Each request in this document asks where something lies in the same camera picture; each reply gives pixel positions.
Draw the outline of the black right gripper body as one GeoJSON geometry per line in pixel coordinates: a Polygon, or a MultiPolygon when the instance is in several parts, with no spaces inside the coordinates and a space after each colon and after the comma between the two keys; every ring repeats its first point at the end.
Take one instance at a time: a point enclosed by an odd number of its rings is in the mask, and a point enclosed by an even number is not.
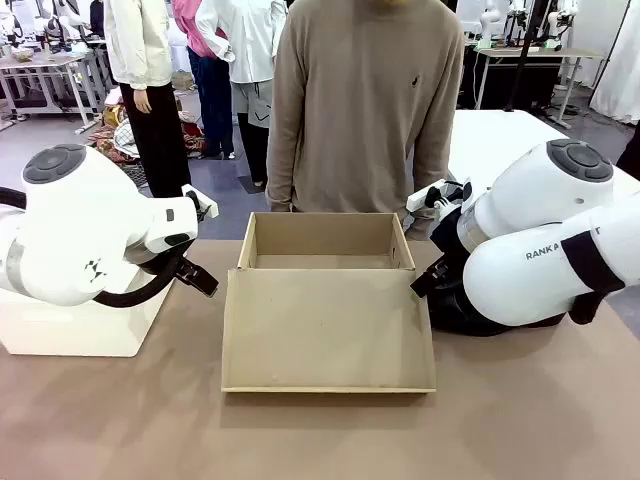
{"type": "Polygon", "coordinates": [[[470,256],[457,233],[460,217],[461,208],[455,207],[441,219],[431,233],[431,241],[442,252],[442,256],[430,266],[431,275],[436,280],[459,277],[470,256]]]}

